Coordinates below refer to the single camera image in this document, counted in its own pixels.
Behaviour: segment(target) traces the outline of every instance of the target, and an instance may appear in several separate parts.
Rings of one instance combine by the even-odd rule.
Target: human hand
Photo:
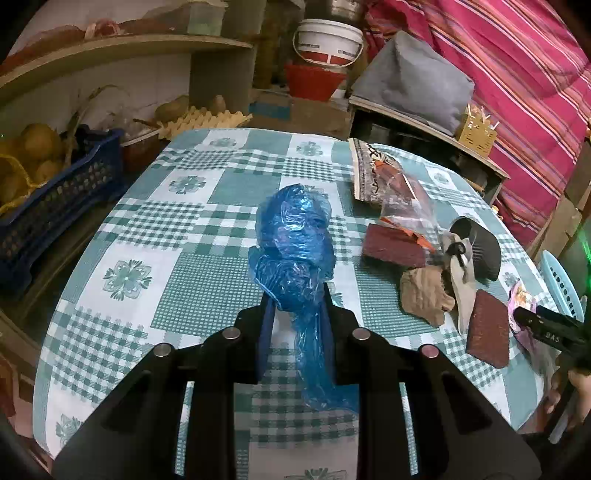
[[[579,401],[573,416],[569,420],[567,430],[581,425],[591,410],[591,372],[577,368],[569,368],[562,355],[556,359],[558,370],[552,375],[550,391],[546,404],[546,413],[551,414],[560,401],[561,392],[567,381],[570,381],[579,393]]]

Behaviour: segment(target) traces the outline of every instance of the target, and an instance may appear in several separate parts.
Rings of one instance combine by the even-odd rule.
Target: blue plastic crate
[[[0,218],[0,287],[22,293],[31,265],[95,203],[126,190],[119,139],[123,130],[97,132],[82,125],[76,140],[82,157]]]

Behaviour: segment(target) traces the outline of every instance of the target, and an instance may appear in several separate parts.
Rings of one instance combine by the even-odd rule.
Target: blue plastic bag
[[[316,410],[359,411],[357,385],[337,387],[324,367],[320,311],[323,284],[333,278],[335,252],[328,227],[330,203],[303,185],[264,201],[256,214],[258,247],[248,251],[254,281],[280,310],[293,314],[296,368],[304,401]]]

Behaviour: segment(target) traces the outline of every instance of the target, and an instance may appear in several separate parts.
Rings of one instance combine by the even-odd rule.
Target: metal screw head
[[[222,335],[226,340],[236,340],[240,337],[240,329],[236,327],[228,327],[224,329]]]
[[[353,330],[353,336],[357,340],[367,340],[371,336],[371,332],[367,328],[356,328]]]
[[[439,348],[435,345],[423,345],[421,347],[421,353],[427,358],[435,358],[439,355]]]
[[[168,343],[159,343],[154,347],[154,355],[156,356],[167,356],[173,348]]]

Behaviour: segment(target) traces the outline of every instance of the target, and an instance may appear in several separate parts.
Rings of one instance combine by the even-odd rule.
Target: grey pillow
[[[399,31],[353,84],[353,94],[454,135],[474,82],[425,42]]]

